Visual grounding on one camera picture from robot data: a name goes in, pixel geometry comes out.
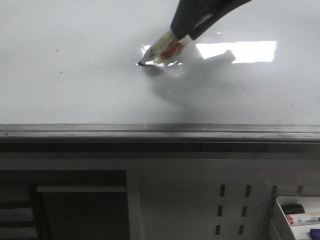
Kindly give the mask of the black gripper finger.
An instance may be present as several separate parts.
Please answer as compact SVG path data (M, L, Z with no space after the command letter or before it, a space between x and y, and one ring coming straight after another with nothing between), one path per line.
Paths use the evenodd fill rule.
M196 23L218 0L181 0L172 19L170 30L180 40L189 33Z
M199 38L212 25L231 11L249 3L251 0L218 0L192 28L188 34L192 40Z

